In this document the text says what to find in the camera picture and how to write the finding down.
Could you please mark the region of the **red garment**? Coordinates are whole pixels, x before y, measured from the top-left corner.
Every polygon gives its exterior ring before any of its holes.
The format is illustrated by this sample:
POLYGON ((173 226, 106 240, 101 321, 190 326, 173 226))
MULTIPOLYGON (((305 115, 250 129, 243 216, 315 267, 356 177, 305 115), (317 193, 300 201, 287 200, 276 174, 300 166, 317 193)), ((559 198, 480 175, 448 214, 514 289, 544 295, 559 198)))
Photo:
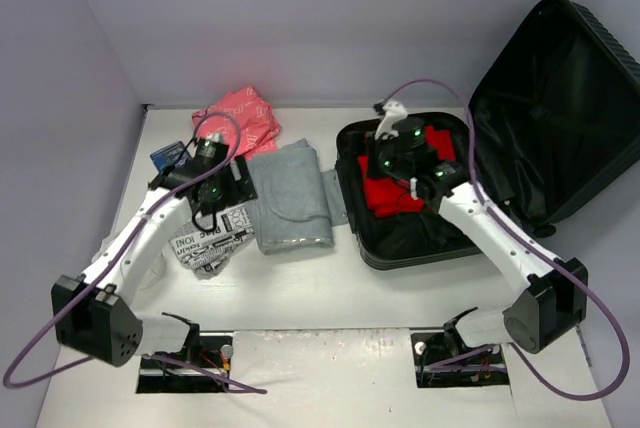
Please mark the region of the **red garment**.
MULTIPOLYGON (((436 149, 440 160, 456 160, 456 152, 450 130, 437 129, 433 125, 427 125, 425 137, 427 143, 436 149)), ((357 160, 362 175, 366 206, 376 218, 387 218, 404 213, 418 213, 425 208, 422 200, 411 197, 406 183, 395 181, 390 177, 370 178, 368 176, 369 157, 367 155, 360 155, 357 160)))

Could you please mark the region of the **pink patterned garment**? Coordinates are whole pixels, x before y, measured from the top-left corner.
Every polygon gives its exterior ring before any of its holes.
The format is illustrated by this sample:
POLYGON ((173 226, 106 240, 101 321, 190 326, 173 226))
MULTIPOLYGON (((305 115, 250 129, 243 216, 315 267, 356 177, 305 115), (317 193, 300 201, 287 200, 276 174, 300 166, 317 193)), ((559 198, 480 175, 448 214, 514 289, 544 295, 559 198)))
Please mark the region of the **pink patterned garment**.
POLYGON ((206 109, 193 112, 192 123, 198 123, 209 113, 224 112, 232 116, 241 127, 241 138, 236 154, 246 160, 253 156, 275 151, 276 137, 281 131, 272 107, 249 85, 228 92, 206 109))

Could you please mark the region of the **grey garment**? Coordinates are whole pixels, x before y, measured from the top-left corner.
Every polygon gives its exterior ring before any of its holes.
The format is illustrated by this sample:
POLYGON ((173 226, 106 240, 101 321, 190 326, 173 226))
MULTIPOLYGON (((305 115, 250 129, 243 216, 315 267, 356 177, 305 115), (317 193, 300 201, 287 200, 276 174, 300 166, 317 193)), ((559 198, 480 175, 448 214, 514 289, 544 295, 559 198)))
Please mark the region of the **grey garment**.
POLYGON ((337 172, 320 169, 306 139, 258 154, 248 167, 257 198, 246 211, 261 253, 334 246, 333 228, 348 222, 337 172))

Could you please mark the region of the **black white newspaper-print garment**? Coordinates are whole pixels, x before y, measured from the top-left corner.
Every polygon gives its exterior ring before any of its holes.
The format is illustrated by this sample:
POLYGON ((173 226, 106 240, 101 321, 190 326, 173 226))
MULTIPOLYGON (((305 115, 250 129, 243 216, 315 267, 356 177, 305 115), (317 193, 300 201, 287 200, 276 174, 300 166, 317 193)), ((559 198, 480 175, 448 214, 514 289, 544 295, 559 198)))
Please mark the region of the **black white newspaper-print garment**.
POLYGON ((244 204, 219 212, 216 222, 213 232, 203 232, 188 222, 169 241, 178 262, 201 279, 217 276, 231 257, 255 237, 244 204))

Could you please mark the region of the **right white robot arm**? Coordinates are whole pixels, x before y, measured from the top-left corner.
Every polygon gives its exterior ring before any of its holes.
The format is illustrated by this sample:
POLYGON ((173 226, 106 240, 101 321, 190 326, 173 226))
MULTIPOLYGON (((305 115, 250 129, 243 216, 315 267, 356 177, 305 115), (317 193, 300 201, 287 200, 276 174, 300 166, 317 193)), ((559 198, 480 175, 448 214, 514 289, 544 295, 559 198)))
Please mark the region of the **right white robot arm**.
POLYGON ((537 354, 586 316, 586 296, 554 269, 559 264, 579 281, 588 279, 577 260, 565 262, 534 242, 501 212, 466 169, 439 159, 422 119, 403 104, 375 104, 381 120, 369 156, 377 175, 390 177, 429 210, 460 230, 500 271, 513 292, 505 307, 472 307, 444 326, 445 353, 464 360, 481 345, 513 342, 537 354))

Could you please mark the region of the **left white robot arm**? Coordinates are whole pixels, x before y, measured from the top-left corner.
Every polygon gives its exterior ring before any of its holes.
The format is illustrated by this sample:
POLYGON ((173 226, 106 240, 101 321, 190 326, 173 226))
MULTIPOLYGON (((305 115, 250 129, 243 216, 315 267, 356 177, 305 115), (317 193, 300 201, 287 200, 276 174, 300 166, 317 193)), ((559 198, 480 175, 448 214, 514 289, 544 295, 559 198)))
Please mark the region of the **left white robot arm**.
POLYGON ((247 163, 220 135, 198 140, 193 157, 149 184, 141 207, 104 253, 51 289, 57 341, 114 367, 156 352, 175 366, 199 357, 199 326, 169 313, 138 315, 131 303, 174 234, 196 215, 256 198, 247 163))

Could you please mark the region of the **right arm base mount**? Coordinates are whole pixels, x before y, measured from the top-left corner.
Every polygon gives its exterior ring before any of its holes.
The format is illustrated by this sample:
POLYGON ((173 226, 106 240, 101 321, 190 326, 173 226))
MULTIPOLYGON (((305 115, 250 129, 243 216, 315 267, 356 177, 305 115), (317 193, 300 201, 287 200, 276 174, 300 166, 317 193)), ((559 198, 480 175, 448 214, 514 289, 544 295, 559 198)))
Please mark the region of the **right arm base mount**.
POLYGON ((411 331, 410 341, 419 389, 508 386, 510 379, 502 349, 478 351, 456 348, 442 331, 411 331))

